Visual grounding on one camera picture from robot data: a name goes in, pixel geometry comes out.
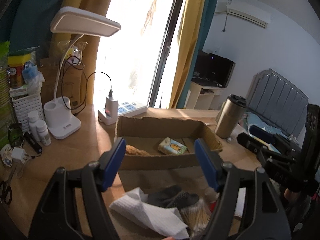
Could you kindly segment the red round object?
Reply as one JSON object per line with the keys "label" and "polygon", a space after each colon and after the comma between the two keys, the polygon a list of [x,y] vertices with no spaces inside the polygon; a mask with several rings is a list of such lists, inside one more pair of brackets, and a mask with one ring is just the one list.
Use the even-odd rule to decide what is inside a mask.
{"label": "red round object", "polygon": [[210,212],[211,212],[211,213],[213,213],[213,211],[214,211],[214,209],[215,209],[216,205],[217,205],[217,201],[212,202],[212,203],[210,204],[210,208],[209,208],[209,210],[210,210]]}

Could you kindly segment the brown plush toy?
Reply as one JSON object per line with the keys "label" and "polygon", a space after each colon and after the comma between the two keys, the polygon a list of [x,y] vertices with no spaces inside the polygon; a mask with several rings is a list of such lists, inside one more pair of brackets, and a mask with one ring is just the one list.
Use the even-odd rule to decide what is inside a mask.
{"label": "brown plush toy", "polygon": [[149,153],[135,148],[134,146],[131,145],[126,145],[126,151],[125,154],[127,155],[136,155],[136,156],[149,156]]}

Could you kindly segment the cotton swab bag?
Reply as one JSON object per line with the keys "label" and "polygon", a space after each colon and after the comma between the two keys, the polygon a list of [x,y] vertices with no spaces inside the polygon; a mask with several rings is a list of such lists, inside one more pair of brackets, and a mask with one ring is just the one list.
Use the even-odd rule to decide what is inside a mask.
{"label": "cotton swab bag", "polygon": [[203,198],[200,198],[194,205],[182,208],[180,214],[192,233],[204,230],[211,216],[211,212]]}

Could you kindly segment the black sock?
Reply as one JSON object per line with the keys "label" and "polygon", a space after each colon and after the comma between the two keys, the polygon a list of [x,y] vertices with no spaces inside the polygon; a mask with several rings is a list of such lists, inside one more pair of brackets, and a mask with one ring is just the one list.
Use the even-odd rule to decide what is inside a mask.
{"label": "black sock", "polygon": [[199,199],[197,194],[183,191],[180,186],[174,185],[162,191],[149,194],[146,202],[157,207],[166,209],[176,207],[181,210],[196,204]]}

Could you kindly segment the tissue pack with cartoon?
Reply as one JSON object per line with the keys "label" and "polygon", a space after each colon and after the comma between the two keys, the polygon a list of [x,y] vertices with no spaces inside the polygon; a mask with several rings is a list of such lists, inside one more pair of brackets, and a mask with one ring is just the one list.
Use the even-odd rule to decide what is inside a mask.
{"label": "tissue pack with cartoon", "polygon": [[157,150],[165,155],[180,155],[187,151],[187,147],[182,143],[167,137],[158,145]]}

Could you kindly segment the white paper towel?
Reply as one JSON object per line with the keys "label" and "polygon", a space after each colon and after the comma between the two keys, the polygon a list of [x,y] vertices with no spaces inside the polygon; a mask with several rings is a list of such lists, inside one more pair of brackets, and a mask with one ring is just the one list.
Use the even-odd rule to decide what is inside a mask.
{"label": "white paper towel", "polygon": [[137,187],[112,202],[109,208],[135,224],[162,236],[188,239],[187,224],[177,208],[163,208],[147,203],[148,195]]}

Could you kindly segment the steel travel mug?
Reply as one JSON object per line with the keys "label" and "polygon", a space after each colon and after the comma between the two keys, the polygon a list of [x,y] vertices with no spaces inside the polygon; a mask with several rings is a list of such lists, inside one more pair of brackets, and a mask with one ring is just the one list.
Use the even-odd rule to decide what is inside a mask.
{"label": "steel travel mug", "polygon": [[222,139],[228,139],[246,108],[245,98],[234,94],[229,95],[216,117],[217,126],[214,131],[216,135]]}

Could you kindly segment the brown cardboard box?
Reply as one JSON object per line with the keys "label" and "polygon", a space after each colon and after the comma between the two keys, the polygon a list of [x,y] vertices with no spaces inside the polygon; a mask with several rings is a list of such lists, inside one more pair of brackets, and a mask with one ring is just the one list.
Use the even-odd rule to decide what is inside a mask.
{"label": "brown cardboard box", "polygon": [[220,153],[222,144],[204,123],[177,118],[129,118],[116,123],[116,137],[125,139],[122,170],[168,170],[198,165],[194,144],[203,139],[210,150]]}

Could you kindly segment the white desk lamp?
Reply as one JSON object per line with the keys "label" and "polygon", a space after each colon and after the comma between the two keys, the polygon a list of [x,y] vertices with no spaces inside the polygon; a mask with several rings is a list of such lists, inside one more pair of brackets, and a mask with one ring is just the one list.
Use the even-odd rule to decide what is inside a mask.
{"label": "white desk lamp", "polygon": [[71,89],[69,85],[76,81],[76,88],[80,89],[81,80],[88,78],[84,74],[82,54],[76,52],[78,41],[85,35],[94,37],[110,37],[121,29],[118,22],[109,20],[105,16],[75,7],[61,8],[50,23],[50,31],[59,34],[74,34],[75,38],[62,50],[57,70],[53,100],[44,104],[43,110],[48,130],[55,139],[65,139],[78,131],[81,121],[75,116],[76,111],[86,107],[87,100],[74,104],[70,95],[81,95],[73,91],[64,94],[64,89]]}

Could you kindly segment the white power strip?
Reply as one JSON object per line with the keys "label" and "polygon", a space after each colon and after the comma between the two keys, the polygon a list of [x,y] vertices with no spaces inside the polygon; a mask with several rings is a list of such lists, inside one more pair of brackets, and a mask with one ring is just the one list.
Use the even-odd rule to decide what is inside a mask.
{"label": "white power strip", "polygon": [[109,126],[115,124],[120,116],[132,117],[147,111],[148,107],[135,102],[118,103],[118,117],[109,118],[105,113],[105,107],[98,110],[98,121]]}

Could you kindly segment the white plug adapter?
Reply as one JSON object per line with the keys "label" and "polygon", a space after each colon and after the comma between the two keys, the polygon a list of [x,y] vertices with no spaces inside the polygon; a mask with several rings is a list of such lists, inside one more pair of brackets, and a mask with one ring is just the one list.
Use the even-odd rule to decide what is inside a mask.
{"label": "white plug adapter", "polygon": [[31,159],[24,149],[18,147],[13,148],[11,158],[14,162],[19,164],[24,164]]}

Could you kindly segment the white TV stand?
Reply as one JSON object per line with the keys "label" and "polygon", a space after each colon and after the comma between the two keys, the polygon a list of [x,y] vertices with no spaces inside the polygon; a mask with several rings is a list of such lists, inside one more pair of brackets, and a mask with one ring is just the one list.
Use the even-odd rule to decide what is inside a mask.
{"label": "white TV stand", "polygon": [[213,98],[222,94],[223,88],[202,86],[191,81],[185,101],[185,109],[210,109]]}

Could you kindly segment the brown paper bag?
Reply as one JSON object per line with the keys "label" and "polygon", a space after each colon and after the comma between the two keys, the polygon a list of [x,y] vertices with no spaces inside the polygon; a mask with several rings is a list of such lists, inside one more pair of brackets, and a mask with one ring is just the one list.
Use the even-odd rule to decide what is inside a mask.
{"label": "brown paper bag", "polygon": [[[56,75],[59,64],[50,58],[41,59],[39,71],[45,82],[41,89],[42,103],[53,100]],[[66,63],[63,73],[59,77],[56,97],[66,96],[70,99],[71,108],[75,109],[81,103],[81,83],[84,81],[83,66],[71,66]]]}

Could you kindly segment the green snack bag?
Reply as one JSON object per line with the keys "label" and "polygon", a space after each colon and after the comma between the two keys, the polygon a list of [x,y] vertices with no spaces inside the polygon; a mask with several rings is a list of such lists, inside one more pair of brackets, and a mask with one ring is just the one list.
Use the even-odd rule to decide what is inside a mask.
{"label": "green snack bag", "polygon": [[12,101],[9,95],[9,67],[7,64],[10,42],[1,42],[0,61],[0,147],[9,143],[9,126],[16,122]]}

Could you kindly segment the teal curtain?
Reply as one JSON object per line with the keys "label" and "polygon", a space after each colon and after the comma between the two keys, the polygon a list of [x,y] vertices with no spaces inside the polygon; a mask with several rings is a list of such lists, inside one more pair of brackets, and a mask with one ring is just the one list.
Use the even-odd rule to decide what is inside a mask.
{"label": "teal curtain", "polygon": [[214,16],[215,8],[217,5],[217,0],[205,0],[204,1],[204,7],[203,7],[203,13],[201,18],[201,24],[199,29],[199,35],[196,42],[196,47],[193,53],[193,58],[191,61],[189,73],[187,80],[185,82],[185,85],[183,87],[182,93],[180,95],[180,98],[178,100],[178,104],[176,108],[183,108],[186,98],[187,98],[187,92],[191,83],[191,78],[193,75],[193,71],[195,68],[195,63],[197,59],[198,52],[203,48],[204,42],[206,41],[208,31],[210,29],[210,25],[212,23],[212,19]]}
{"label": "teal curtain", "polygon": [[63,0],[1,0],[1,42],[10,42],[9,51],[37,48],[48,54],[52,39],[50,23]]}

